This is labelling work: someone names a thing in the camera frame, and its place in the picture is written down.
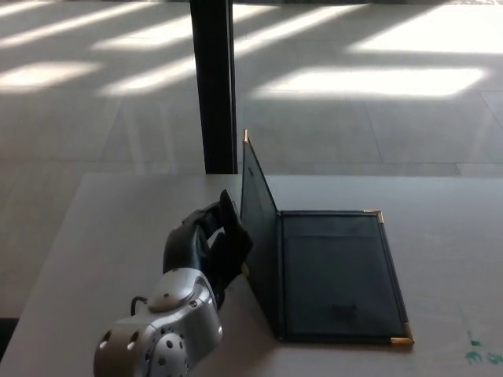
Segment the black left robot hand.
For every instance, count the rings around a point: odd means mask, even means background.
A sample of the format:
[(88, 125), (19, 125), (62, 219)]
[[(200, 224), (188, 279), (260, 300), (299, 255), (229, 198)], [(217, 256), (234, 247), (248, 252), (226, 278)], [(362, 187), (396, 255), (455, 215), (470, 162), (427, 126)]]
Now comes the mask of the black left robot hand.
[(252, 238), (224, 189), (219, 201), (195, 210), (170, 231), (163, 253), (163, 272), (180, 268), (201, 271), (221, 308), (225, 289), (241, 274), (252, 246)]

